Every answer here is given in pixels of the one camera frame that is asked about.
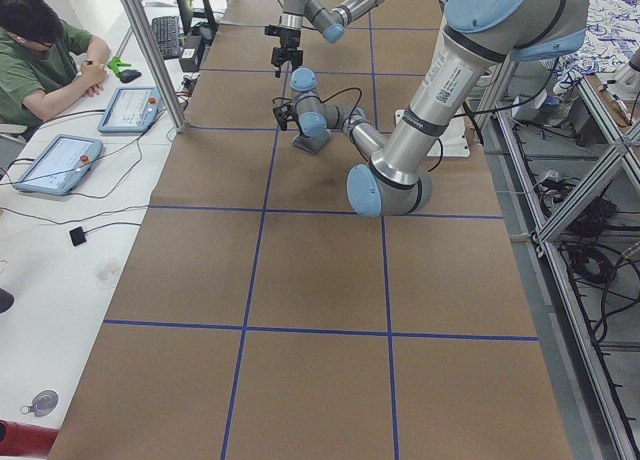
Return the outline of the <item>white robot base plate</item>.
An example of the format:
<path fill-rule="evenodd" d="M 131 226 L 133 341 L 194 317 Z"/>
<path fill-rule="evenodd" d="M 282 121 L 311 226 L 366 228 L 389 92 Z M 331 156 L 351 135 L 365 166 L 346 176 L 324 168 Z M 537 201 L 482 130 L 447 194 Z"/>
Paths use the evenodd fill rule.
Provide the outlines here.
<path fill-rule="evenodd" d="M 468 157 L 469 148 L 462 118 L 454 118 L 438 137 L 441 126 L 428 125 L 410 109 L 397 109 L 394 113 L 395 128 L 390 143 L 385 147 L 386 158 L 401 163 L 416 163 L 425 157 Z"/>

